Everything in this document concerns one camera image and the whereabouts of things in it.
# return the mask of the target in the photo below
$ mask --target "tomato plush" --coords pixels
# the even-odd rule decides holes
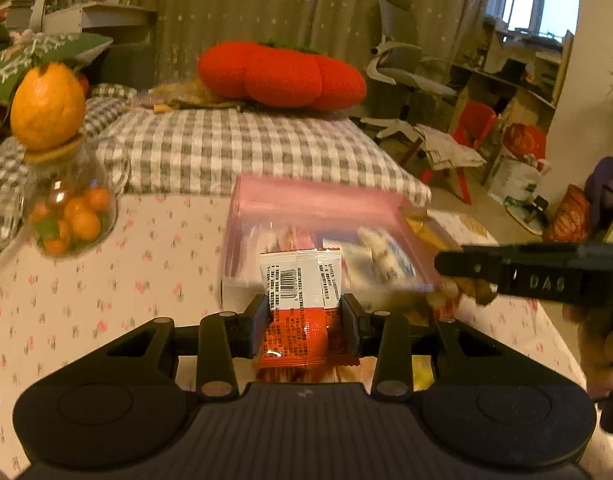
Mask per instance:
[[[244,71],[257,43],[227,41],[209,48],[198,59],[198,73],[204,84],[220,97],[247,99]]]
[[[229,41],[198,60],[206,87],[228,99],[254,99],[281,108],[348,108],[366,97],[360,72],[343,61],[287,48]]]

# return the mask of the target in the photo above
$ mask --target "glass jar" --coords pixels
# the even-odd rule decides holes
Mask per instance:
[[[95,156],[96,145],[78,135],[54,150],[24,155],[29,170],[24,219],[47,256],[80,254],[104,240],[115,225],[117,195],[128,178],[129,158],[120,146],[122,176],[114,186]]]

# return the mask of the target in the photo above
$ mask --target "red folding chair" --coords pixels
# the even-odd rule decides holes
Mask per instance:
[[[490,106],[471,101],[464,107],[457,124],[457,129],[451,134],[451,137],[459,144],[462,144],[462,146],[468,146],[469,148],[477,150],[484,142],[484,139],[491,133],[491,128],[495,125],[496,120],[497,114]],[[401,160],[401,165],[404,165],[406,161],[417,152],[422,142],[423,140],[419,139],[413,144],[411,149]],[[449,170],[444,170],[446,176],[448,176],[448,171]],[[462,190],[462,199],[465,204],[471,205],[471,195],[468,191],[466,177],[464,176],[464,168],[455,168],[455,172],[457,173],[457,178]],[[428,184],[433,177],[433,173],[433,170],[425,170],[420,180],[424,182],[424,184]]]

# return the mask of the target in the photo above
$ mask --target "hand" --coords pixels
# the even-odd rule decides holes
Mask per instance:
[[[595,400],[607,397],[613,392],[613,331],[606,337],[589,333],[588,310],[564,305],[562,315],[567,321],[579,325],[577,344],[589,396]]]

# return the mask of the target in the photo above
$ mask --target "checkered blanket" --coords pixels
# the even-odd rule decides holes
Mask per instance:
[[[419,206],[430,190],[346,118],[226,110],[154,114],[132,110],[105,136],[131,157],[129,192],[231,194],[239,173],[256,173],[401,192]],[[119,148],[101,148],[105,160]]]
[[[80,133],[89,137],[98,136],[110,123],[126,112],[126,99],[135,92],[117,85],[98,85],[91,89],[91,98],[86,102],[86,116]],[[27,170],[23,162],[24,149],[10,137],[0,144],[0,251],[15,234],[22,216],[22,196]],[[121,162],[111,160],[111,171]]]

